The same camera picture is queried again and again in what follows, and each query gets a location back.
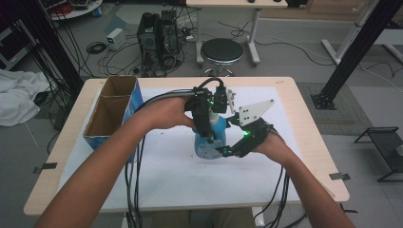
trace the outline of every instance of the blue bottle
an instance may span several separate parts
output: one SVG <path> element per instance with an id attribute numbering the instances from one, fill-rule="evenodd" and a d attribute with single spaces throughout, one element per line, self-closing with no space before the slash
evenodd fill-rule
<path id="1" fill-rule="evenodd" d="M 209 115 L 211 128 L 216 134 L 216 139 L 213 143 L 209 143 L 206 138 L 202 138 L 197 130 L 195 137 L 195 151 L 196 154 L 206 160 L 214 160 L 222 157 L 221 153 L 216 150 L 217 147 L 226 146 L 225 128 L 226 120 L 219 116 L 218 113 L 210 112 Z"/>

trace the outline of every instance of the chair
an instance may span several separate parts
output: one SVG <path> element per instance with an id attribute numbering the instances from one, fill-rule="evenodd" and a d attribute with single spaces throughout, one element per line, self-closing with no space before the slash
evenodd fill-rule
<path id="1" fill-rule="evenodd" d="M 224 66 L 232 65 L 237 62 L 243 55 L 243 48 L 237 42 L 230 39 L 212 39 L 202 44 L 201 57 L 203 60 L 215 67 L 207 69 L 202 76 L 208 73 L 208 76 L 220 77 L 222 72 L 226 71 L 228 76 L 235 76 L 229 69 Z"/>

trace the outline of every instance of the forearm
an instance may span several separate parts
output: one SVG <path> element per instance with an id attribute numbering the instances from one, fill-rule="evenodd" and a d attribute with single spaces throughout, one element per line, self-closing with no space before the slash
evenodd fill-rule
<path id="1" fill-rule="evenodd" d="M 313 227 L 354 227 L 337 203 L 296 155 L 292 156 L 283 166 L 296 187 Z"/>
<path id="2" fill-rule="evenodd" d="M 144 123 L 130 118 L 76 170 L 36 226 L 89 227 L 147 131 Z"/>

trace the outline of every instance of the person's left hand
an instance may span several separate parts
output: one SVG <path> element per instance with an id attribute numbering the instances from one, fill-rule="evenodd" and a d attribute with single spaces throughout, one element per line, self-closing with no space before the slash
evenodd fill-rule
<path id="1" fill-rule="evenodd" d="M 136 113 L 142 118 L 149 129 L 168 129 L 177 125 L 195 128 L 192 119 L 184 114 L 184 104 L 187 99 L 182 97 L 165 98 L 147 105 Z"/>

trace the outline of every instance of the towel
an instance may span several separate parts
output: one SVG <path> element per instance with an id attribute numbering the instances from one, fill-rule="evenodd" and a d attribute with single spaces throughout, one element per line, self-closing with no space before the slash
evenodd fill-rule
<path id="1" fill-rule="evenodd" d="M 0 69 L 0 125 L 22 124 L 34 117 L 40 108 L 33 100 L 36 94 L 48 88 L 48 80 L 42 72 Z"/>

